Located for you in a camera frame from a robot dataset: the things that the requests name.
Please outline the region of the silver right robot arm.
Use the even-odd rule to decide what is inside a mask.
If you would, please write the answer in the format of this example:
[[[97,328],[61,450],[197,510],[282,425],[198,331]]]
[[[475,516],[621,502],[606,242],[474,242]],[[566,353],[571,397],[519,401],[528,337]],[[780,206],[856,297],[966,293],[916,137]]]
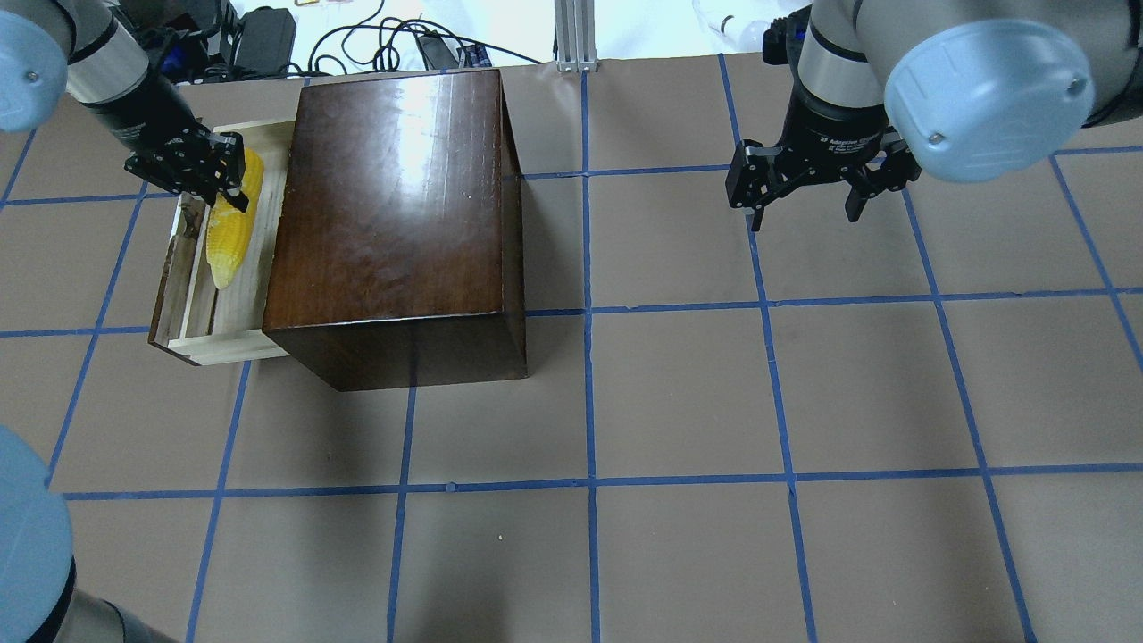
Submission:
[[[743,139],[728,204],[844,183],[844,211],[924,174],[994,180],[1084,128],[1140,116],[1140,1],[812,1],[772,21],[792,87],[780,139]]]

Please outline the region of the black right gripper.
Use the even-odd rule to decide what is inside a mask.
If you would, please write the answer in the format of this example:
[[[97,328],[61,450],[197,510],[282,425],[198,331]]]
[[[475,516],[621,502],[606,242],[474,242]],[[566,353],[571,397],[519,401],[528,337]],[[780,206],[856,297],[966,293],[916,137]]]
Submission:
[[[890,126],[884,105],[839,106],[796,85],[780,142],[737,143],[725,191],[732,209],[748,209],[756,233],[766,207],[797,188],[848,183],[846,217],[858,222],[870,200],[900,192],[920,175],[922,167]]]

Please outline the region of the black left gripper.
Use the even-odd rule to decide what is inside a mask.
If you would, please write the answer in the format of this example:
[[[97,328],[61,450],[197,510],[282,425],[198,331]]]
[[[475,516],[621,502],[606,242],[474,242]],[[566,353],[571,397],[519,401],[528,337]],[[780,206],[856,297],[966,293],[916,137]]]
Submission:
[[[189,194],[209,206],[224,200],[238,211],[246,211],[246,158],[239,132],[211,132],[195,124],[162,146],[131,154],[123,167],[136,178],[171,194]]]

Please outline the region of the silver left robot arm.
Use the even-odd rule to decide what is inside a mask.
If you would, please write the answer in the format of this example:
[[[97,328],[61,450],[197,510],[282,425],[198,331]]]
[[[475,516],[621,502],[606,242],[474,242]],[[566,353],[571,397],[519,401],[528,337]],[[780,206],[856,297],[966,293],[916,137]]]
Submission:
[[[253,203],[242,137],[195,120],[101,1],[3,1],[1,127],[30,131],[71,95],[128,150],[126,171],[171,194]]]

